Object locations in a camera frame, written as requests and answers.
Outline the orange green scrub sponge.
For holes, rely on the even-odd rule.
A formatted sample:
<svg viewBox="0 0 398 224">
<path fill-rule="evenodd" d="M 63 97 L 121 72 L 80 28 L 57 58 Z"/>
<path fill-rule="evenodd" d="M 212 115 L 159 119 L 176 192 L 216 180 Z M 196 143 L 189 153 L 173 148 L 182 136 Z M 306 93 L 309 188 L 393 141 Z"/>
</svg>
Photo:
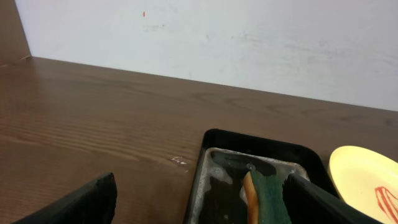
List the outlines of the orange green scrub sponge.
<svg viewBox="0 0 398 224">
<path fill-rule="evenodd" d="M 252 166 L 243 178 L 249 224 L 291 224 L 283 200 L 285 178 L 277 174 L 263 175 Z"/>
</svg>

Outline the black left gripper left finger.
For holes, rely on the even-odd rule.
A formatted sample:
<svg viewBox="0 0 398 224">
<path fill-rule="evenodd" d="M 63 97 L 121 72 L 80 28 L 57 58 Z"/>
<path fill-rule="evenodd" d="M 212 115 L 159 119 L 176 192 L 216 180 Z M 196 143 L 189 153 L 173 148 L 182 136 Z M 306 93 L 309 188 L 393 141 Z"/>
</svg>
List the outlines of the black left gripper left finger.
<svg viewBox="0 0 398 224">
<path fill-rule="evenodd" d="M 110 224 L 118 191 L 112 172 L 103 174 L 15 224 Z"/>
</svg>

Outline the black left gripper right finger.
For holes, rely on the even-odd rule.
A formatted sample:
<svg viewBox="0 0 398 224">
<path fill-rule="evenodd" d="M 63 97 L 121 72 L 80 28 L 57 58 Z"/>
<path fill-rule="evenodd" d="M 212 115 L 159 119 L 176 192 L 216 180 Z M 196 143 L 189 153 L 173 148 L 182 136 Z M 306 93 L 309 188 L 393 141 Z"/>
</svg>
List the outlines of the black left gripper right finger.
<svg viewBox="0 0 398 224">
<path fill-rule="evenodd" d="M 379 223 L 297 174 L 289 174 L 282 188 L 292 223 Z"/>
</svg>

